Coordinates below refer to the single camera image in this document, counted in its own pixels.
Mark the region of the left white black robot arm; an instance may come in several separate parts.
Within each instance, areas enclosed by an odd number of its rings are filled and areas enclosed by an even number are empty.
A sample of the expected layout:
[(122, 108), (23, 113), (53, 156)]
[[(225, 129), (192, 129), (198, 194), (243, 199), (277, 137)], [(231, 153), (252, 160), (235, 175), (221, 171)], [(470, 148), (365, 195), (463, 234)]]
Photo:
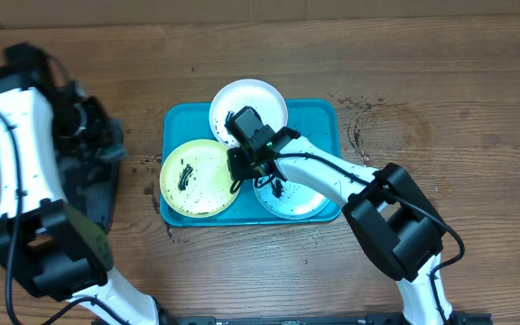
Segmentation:
[(107, 240), (121, 161), (118, 120), (74, 79), (58, 86), (59, 60), (29, 43), (0, 66), (0, 265), (7, 285), (106, 324), (164, 324), (154, 297), (115, 268)]

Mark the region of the white plate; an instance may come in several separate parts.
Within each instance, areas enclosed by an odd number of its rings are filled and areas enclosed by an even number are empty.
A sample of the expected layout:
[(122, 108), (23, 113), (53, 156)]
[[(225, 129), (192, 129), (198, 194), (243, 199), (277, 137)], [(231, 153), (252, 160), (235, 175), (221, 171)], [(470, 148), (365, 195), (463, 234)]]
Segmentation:
[(228, 148), (238, 147), (228, 133), (226, 122), (244, 107), (251, 107), (265, 125), (279, 131), (288, 123), (288, 109), (280, 92), (259, 79), (240, 79), (222, 88), (213, 98), (209, 110), (209, 126), (216, 139)]

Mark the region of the yellow-green plate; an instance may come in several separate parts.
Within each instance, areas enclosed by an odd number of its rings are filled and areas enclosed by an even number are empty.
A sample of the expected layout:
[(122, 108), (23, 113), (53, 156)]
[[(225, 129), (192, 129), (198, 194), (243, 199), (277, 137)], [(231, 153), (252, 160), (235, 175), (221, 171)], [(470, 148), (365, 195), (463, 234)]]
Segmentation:
[(160, 172), (160, 191), (175, 212), (189, 218), (209, 218), (227, 209), (232, 191), (228, 149), (209, 139), (192, 140), (174, 149)]

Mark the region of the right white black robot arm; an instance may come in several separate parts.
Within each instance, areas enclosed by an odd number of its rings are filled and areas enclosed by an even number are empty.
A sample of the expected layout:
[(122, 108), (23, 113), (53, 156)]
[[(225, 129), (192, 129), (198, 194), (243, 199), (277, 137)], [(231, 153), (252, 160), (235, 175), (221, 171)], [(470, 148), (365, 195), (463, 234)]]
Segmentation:
[(401, 166), (382, 170), (356, 165), (327, 153), (288, 127), (266, 125), (228, 134), (236, 180), (273, 175), (315, 190), (340, 206), (351, 231), (374, 266), (396, 281), (410, 324), (452, 324), (456, 314), (446, 298), (441, 269), (442, 238), (458, 234)]

